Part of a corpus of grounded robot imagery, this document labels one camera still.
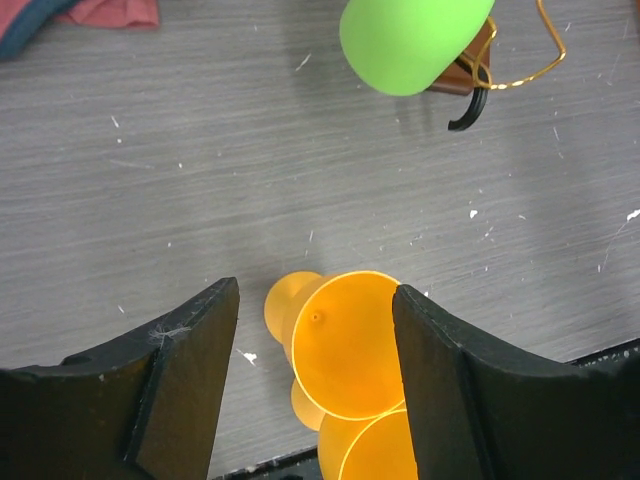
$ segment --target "red object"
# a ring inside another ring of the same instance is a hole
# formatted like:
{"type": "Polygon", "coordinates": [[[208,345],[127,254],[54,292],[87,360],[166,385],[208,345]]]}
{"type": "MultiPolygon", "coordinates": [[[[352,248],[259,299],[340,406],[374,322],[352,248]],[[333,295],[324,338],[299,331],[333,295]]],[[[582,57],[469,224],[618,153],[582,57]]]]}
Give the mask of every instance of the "red object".
{"type": "Polygon", "coordinates": [[[156,0],[83,0],[56,19],[99,28],[154,28],[160,24],[156,0]]]}

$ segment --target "cup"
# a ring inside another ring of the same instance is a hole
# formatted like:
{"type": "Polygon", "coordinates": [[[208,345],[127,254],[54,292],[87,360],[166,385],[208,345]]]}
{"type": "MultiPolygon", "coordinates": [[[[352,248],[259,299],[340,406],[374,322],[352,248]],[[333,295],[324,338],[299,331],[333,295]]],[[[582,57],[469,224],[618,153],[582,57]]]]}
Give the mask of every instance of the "cup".
{"type": "Polygon", "coordinates": [[[295,373],[302,423],[317,430],[325,413],[369,420],[404,401],[391,313],[398,285],[375,271],[294,272],[271,288],[265,322],[295,373]]]}
{"type": "Polygon", "coordinates": [[[324,480],[418,480],[406,408],[359,422],[325,416],[318,462],[324,480]]]}
{"type": "Polygon", "coordinates": [[[397,96],[426,90],[478,34],[495,0],[349,0],[340,43],[356,74],[397,96]]]}

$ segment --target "brown block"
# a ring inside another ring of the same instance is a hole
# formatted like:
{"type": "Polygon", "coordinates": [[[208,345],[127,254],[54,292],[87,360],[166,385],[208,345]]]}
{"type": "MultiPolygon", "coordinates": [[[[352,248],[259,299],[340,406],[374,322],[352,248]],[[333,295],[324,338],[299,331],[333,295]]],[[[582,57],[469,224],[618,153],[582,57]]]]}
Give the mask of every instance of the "brown block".
{"type": "MultiPolygon", "coordinates": [[[[467,47],[466,51],[471,55],[476,56],[482,45],[489,39],[491,35],[491,30],[489,29],[489,25],[487,22],[482,26],[482,29],[473,39],[469,47],[467,47]]],[[[482,61],[488,67],[489,66],[489,49],[485,53],[482,61]]],[[[462,70],[458,65],[452,63],[449,68],[447,68],[442,75],[440,75],[433,85],[429,87],[429,90],[433,90],[436,92],[444,92],[444,93],[452,93],[454,95],[469,95],[473,91],[473,81],[471,80],[471,76],[468,75],[464,70],[462,70]]]]}

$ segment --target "pink fabric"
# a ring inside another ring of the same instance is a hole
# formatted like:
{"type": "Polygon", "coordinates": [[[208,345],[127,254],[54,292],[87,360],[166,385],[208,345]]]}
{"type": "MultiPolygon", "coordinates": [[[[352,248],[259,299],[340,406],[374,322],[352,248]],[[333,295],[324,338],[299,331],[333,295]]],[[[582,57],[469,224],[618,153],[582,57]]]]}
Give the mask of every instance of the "pink fabric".
{"type": "Polygon", "coordinates": [[[99,28],[154,28],[160,16],[156,0],[83,0],[57,20],[99,28]]]}
{"type": "Polygon", "coordinates": [[[0,38],[29,0],[0,0],[0,38]]]}

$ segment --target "wooden table surface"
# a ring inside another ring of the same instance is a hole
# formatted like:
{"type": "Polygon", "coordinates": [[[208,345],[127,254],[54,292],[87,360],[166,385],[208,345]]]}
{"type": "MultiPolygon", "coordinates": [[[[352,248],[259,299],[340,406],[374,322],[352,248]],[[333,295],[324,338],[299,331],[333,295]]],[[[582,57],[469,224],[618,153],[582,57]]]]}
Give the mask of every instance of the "wooden table surface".
{"type": "MultiPolygon", "coordinates": [[[[315,441],[262,319],[293,270],[384,271],[557,360],[638,336],[635,0],[549,0],[565,62],[465,133],[466,98],[361,84],[344,3],[160,0],[157,32],[52,24],[0,65],[0,364],[56,364],[237,276],[217,475],[315,441]]],[[[496,80],[554,58],[533,0],[494,14],[496,80]]]]}

